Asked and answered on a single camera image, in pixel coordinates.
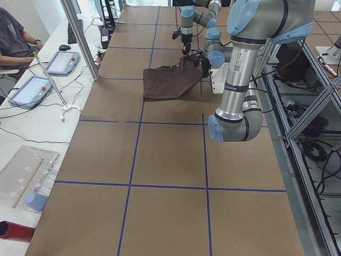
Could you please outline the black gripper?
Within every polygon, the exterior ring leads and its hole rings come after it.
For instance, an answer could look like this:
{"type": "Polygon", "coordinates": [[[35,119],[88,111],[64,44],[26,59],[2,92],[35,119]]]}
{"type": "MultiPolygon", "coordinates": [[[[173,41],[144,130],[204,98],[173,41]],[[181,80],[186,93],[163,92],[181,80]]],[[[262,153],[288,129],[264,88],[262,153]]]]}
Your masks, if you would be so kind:
{"type": "Polygon", "coordinates": [[[181,41],[183,43],[182,53],[184,55],[189,55],[191,51],[191,43],[192,43],[192,34],[184,34],[180,30],[174,31],[172,33],[172,39],[177,39],[181,37],[181,41]]]}
{"type": "Polygon", "coordinates": [[[203,77],[211,75],[211,65],[209,60],[204,57],[203,52],[192,52],[186,56],[186,59],[192,62],[195,67],[201,66],[203,77]]]}

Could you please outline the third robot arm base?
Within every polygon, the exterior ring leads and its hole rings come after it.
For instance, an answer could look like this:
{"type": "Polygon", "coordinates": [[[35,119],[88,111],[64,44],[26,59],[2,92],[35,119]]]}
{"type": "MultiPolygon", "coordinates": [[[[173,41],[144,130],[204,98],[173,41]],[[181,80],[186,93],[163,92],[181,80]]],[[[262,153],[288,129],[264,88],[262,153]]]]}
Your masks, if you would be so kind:
{"type": "Polygon", "coordinates": [[[340,61],[340,37],[335,41],[333,46],[316,46],[322,63],[327,65],[337,65],[340,61]]]}

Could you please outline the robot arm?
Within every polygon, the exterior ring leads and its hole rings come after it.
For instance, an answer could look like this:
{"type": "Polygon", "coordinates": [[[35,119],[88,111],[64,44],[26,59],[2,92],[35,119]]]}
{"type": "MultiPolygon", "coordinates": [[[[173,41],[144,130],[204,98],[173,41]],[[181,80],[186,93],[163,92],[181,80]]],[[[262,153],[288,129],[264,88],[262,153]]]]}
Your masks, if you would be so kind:
{"type": "Polygon", "coordinates": [[[236,1],[226,31],[233,48],[221,105],[208,118],[216,142],[249,141],[262,127],[263,115],[251,85],[258,50],[267,39],[285,44],[312,31],[314,1],[236,1]]]}
{"type": "Polygon", "coordinates": [[[207,8],[202,12],[194,5],[187,5],[181,8],[181,26],[172,33],[172,39],[181,36],[183,43],[183,55],[189,55],[193,38],[193,23],[197,23],[204,28],[212,28],[216,25],[216,17],[222,8],[222,1],[193,1],[195,4],[207,8]]]}

